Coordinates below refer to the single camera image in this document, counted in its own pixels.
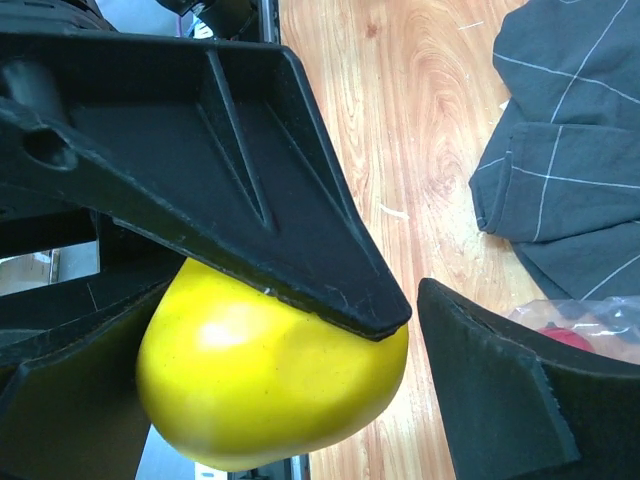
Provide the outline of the red yellow fake mango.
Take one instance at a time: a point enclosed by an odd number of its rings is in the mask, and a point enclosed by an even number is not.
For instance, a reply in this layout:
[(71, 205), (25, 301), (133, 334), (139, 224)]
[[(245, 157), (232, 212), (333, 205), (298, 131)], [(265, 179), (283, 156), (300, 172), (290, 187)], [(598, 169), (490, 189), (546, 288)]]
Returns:
[(547, 326), (539, 329), (538, 333), (573, 348), (577, 348), (579, 350), (590, 353), (595, 353), (593, 345), (586, 338), (572, 330), (557, 326)]

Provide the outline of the yellow fake lemon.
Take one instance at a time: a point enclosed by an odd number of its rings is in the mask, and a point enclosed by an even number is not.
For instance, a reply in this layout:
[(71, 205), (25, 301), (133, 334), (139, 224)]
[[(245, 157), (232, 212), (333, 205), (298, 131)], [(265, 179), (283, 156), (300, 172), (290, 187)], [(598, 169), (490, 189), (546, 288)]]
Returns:
[(179, 453), (239, 472), (336, 444), (396, 395), (409, 330), (373, 342), (193, 259), (144, 334), (141, 404)]

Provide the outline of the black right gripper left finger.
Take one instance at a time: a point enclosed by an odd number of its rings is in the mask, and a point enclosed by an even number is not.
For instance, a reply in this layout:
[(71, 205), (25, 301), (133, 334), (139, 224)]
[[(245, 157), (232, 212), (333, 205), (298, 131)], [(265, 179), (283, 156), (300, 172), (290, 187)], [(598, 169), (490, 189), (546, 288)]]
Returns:
[(135, 477), (150, 427), (135, 363), (166, 288), (60, 351), (1, 367), (2, 478)]

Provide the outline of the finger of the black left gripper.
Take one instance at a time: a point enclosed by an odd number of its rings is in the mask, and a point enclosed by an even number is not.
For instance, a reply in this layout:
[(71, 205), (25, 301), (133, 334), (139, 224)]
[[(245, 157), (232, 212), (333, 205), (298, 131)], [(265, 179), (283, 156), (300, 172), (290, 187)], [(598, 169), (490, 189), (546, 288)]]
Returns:
[(1, 187), (86, 207), (370, 340), (410, 305), (278, 44), (1, 34)]

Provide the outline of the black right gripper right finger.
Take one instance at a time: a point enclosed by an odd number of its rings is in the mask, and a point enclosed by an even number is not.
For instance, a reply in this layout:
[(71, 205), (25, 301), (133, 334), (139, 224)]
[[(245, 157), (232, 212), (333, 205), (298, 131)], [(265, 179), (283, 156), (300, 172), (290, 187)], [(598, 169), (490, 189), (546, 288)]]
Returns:
[(553, 340), (433, 279), (417, 312), (460, 479), (635, 479), (639, 369)]

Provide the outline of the clear zip top bag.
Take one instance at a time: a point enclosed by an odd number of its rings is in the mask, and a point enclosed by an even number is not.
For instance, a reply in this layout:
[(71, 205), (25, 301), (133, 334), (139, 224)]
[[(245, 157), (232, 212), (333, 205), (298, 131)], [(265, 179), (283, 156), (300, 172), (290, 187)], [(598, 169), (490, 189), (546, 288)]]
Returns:
[(508, 319), (538, 332), (557, 326), (586, 338), (595, 353), (639, 363), (639, 298), (609, 297), (601, 301), (535, 300), (515, 308)]

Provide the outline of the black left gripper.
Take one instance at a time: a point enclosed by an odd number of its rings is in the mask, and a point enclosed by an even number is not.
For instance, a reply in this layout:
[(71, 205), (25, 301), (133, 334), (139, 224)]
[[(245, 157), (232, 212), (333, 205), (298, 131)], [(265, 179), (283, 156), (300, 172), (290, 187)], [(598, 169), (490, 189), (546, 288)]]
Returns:
[[(98, 211), (17, 187), (1, 187), (1, 256), (96, 241), (102, 265), (150, 254), (150, 241)], [(157, 297), (180, 256), (153, 255), (104, 272), (1, 298), (1, 367), (60, 351), (130, 307)]]

